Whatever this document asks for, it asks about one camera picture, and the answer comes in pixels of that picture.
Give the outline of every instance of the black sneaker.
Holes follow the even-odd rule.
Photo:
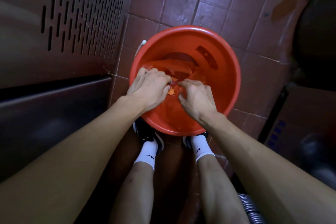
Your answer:
[[[198,136],[200,136],[200,135],[204,136],[205,139],[207,139],[208,136],[209,136],[209,133],[205,131],[205,132],[199,134]],[[193,147],[191,146],[191,136],[184,136],[183,137],[183,144],[185,146],[187,146],[189,149],[192,149]]]
[[[144,145],[145,142],[153,142],[154,140],[157,142],[157,152],[156,155],[160,154],[165,147],[165,144],[162,138],[155,132],[155,129],[149,126],[143,118],[138,118],[135,122],[133,122],[134,132],[138,135],[139,141],[141,145]]]

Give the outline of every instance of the tiled floor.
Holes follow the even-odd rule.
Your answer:
[[[290,78],[292,35],[306,3],[307,0],[131,0],[119,66],[114,73],[112,103],[127,92],[134,54],[143,39],[172,26],[203,26],[220,34],[238,57],[241,89],[228,119],[257,139],[283,84]],[[165,141],[165,150],[157,157],[151,222],[195,223],[200,203],[192,153],[181,147],[181,138],[165,136]],[[221,166],[232,175],[232,167],[215,141],[210,140],[209,144]],[[106,184],[113,187],[110,190],[117,191],[139,149],[129,131],[105,174]]]

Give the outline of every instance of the person's left arm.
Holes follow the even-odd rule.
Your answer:
[[[127,95],[0,184],[3,223],[73,223],[131,124],[166,97],[170,76],[141,68]]]

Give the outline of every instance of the hand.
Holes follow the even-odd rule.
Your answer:
[[[178,99],[185,112],[198,123],[200,117],[211,112],[217,112],[210,86],[203,85],[200,81],[185,79],[179,83],[187,91],[187,99],[182,94]]]
[[[156,68],[147,70],[140,68],[134,82],[129,87],[127,95],[134,96],[135,101],[144,102],[145,112],[152,110],[162,103],[171,84],[171,77]]]

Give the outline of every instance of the white sock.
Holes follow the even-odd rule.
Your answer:
[[[205,136],[203,135],[192,136],[191,145],[194,150],[196,162],[204,155],[211,154],[215,156],[215,154],[212,153]]]
[[[137,163],[139,161],[146,162],[150,164],[154,170],[155,156],[157,150],[158,150],[158,143],[155,140],[152,142],[145,142],[142,146],[139,156],[137,157],[134,163]]]

